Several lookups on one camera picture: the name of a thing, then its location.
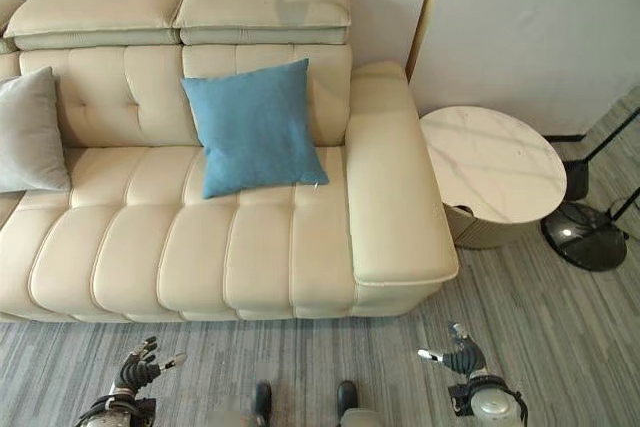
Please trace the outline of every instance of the shoe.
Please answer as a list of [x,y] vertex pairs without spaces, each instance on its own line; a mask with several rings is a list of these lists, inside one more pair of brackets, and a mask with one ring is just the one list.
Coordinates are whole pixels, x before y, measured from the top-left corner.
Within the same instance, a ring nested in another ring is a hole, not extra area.
[[253,413],[259,426],[269,427],[269,421],[271,420],[271,385],[266,380],[261,380],[256,385]]
[[358,389],[350,380],[343,381],[338,386],[338,418],[342,418],[349,409],[358,408]]

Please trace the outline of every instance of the baseboard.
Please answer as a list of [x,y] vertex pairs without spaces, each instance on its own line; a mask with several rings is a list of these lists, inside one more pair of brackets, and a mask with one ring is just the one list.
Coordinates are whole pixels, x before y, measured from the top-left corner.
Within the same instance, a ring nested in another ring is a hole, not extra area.
[[576,135],[544,135],[547,142],[580,142],[585,138],[585,134]]

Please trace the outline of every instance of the blue pillow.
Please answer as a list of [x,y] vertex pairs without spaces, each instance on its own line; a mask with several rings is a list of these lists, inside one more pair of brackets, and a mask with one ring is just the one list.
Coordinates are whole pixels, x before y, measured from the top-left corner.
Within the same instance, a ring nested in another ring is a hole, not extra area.
[[309,59],[182,79],[207,159],[205,199],[265,185],[327,184],[309,134]]

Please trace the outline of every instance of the gray carpet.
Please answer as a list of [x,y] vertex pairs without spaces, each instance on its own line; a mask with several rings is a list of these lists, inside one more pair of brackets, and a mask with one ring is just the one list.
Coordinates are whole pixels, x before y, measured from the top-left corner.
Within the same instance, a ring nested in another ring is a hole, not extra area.
[[[576,158],[640,103],[619,101]],[[592,164],[587,203],[606,209],[640,183],[640,122]],[[640,235],[632,208],[619,223]],[[274,386],[277,426],[337,423],[334,390],[345,378],[389,426],[474,425],[458,420],[447,386],[459,380],[421,363],[422,346],[451,346],[447,321],[467,324],[490,367],[521,390],[532,426],[640,425],[640,246],[613,272],[571,267],[532,228],[496,250],[460,250],[461,270],[410,314],[390,319],[169,325],[0,324],[0,426],[64,426],[106,393],[122,356],[157,334],[161,357],[186,351],[180,371],[148,391],[158,426],[215,425],[246,411],[257,378]]]

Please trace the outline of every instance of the throw pillow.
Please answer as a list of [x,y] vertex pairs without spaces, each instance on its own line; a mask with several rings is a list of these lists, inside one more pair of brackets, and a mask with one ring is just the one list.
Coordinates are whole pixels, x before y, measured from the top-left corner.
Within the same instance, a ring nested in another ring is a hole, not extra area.
[[51,67],[0,80],[0,192],[69,186]]
[[266,185],[327,184],[309,134],[309,59],[182,79],[204,146],[205,198]]

